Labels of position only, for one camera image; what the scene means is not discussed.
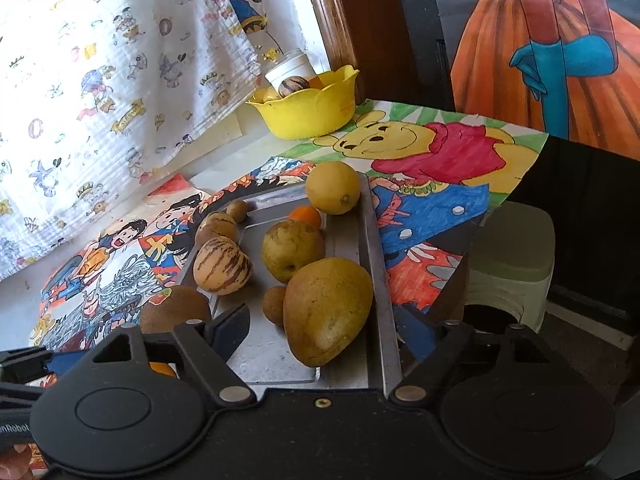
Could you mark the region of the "person's left hand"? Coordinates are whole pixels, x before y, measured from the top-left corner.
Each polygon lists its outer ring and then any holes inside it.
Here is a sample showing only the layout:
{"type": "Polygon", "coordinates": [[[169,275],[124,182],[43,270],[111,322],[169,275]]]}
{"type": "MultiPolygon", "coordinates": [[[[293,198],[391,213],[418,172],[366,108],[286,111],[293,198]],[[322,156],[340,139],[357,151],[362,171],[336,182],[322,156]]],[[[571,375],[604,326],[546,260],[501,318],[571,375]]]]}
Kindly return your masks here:
{"type": "Polygon", "coordinates": [[[28,444],[16,444],[1,452],[0,480],[34,480],[29,464],[32,449],[28,444]]]}

